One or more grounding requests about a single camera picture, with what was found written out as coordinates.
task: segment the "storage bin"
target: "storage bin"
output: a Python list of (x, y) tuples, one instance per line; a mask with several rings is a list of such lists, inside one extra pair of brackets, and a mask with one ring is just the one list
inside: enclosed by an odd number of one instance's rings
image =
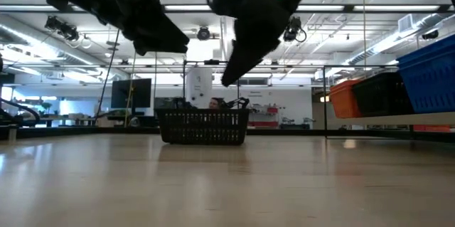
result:
[(455, 111), (455, 36), (397, 60), (416, 113)]
[(412, 114), (412, 104), (399, 73), (381, 73), (353, 85), (363, 117)]
[(241, 145), (249, 110), (156, 109), (161, 138), (171, 144)]
[(352, 86), (359, 80), (347, 80), (330, 88), (330, 100), (337, 118), (362, 117), (352, 91)]

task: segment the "monitor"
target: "monitor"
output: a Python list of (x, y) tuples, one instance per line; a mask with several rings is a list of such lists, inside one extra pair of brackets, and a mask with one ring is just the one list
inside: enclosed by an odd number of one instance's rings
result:
[[(129, 95), (130, 80), (112, 82), (112, 108), (126, 108)], [(133, 80), (129, 107), (150, 107), (151, 78)]]

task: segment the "black plastic basket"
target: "black plastic basket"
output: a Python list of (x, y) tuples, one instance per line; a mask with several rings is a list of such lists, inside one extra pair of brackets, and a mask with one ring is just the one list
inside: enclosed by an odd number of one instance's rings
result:
[(248, 110), (157, 109), (161, 138), (171, 144), (241, 145)]
[(399, 73), (381, 73), (353, 85), (362, 116), (406, 115), (414, 113)]

